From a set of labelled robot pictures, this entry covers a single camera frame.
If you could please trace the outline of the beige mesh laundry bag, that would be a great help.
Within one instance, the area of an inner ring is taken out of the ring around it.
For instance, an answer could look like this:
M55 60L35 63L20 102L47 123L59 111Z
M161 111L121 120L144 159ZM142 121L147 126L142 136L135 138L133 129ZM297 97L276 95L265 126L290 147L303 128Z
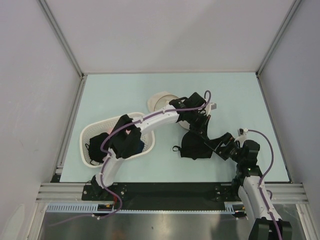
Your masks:
M180 97L173 95L167 91L159 92L151 96L147 100L147 108L149 117L145 123L144 130L155 130L159 127L179 122L179 112L175 107L170 105L172 100L182 100Z

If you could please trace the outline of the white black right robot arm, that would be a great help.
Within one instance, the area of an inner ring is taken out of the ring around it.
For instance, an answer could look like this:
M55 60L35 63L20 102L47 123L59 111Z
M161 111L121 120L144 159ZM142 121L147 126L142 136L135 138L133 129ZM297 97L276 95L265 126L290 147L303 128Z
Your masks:
M293 228L284 221L275 209L266 189L264 178L258 166L260 145L245 134L234 138L225 133L219 138L205 141L205 144L223 160L236 162L236 176L231 182L230 194L242 201L246 216L251 224L250 240L291 240Z

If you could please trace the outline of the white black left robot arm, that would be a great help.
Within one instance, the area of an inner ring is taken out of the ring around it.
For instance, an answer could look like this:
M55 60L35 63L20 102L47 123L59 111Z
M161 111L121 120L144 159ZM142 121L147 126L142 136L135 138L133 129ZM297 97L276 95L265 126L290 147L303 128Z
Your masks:
M210 115L206 107L211 100L211 92L206 90L204 96L194 92L190 97L171 100L157 111L133 118L122 115L110 133L103 133L93 138L89 152L102 168L91 179L93 194L100 200L110 196L110 186L124 160L142 151L141 137L153 130L171 123L187 122L189 124L191 147L202 148L209 141L207 130Z

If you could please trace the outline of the black bra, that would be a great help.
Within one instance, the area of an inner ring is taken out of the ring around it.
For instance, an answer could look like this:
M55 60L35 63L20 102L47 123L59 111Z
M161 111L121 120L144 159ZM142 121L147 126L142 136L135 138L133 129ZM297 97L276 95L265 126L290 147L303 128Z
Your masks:
M172 147L174 152L179 152L181 158L209 159L212 157L213 150L209 148L204 140L197 134L188 131L181 140L181 146Z

